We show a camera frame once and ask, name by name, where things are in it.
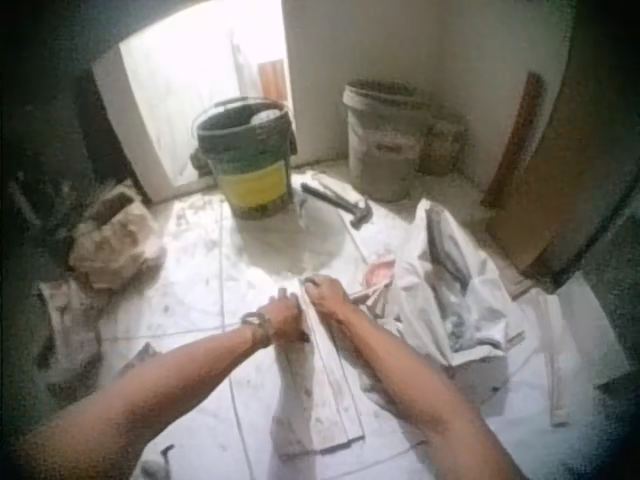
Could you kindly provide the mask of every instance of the plastic bucket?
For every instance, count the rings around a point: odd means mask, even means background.
[[[354,80],[342,97],[348,108],[351,183],[382,202],[405,198],[417,176],[429,106],[407,84]]]
[[[258,219],[291,202],[296,153],[286,107],[262,98],[219,103],[197,126],[198,147],[236,217]]]

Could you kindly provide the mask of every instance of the hammer head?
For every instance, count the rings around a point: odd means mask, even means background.
[[[349,223],[356,230],[359,230],[362,225],[364,225],[369,220],[371,220],[371,217],[373,215],[373,212],[371,210],[371,205],[369,205],[369,202],[367,201],[366,198],[364,199],[364,206],[363,207],[354,206],[352,213],[353,213],[353,218]]]

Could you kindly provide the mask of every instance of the right hand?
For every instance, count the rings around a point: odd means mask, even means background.
[[[304,280],[304,289],[321,317],[343,321],[355,308],[342,284],[326,275],[313,275]]]

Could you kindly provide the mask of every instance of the yellow label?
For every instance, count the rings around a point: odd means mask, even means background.
[[[287,170],[284,161],[280,161],[251,173],[220,175],[218,184],[229,203],[238,207],[256,207],[285,194]]]

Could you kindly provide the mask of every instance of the hammer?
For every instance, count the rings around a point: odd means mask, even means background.
[[[349,223],[356,230],[358,230],[362,225],[364,225],[371,219],[371,205],[369,205],[369,202],[366,198],[364,200],[364,206],[360,207],[357,204],[349,202],[346,198],[339,195],[337,192],[333,192],[333,195],[331,195],[304,182],[301,184],[301,188],[304,193],[307,193],[312,197],[317,198],[318,200],[322,200],[323,202],[333,205],[334,207],[341,208],[345,212],[353,215],[353,218]]]

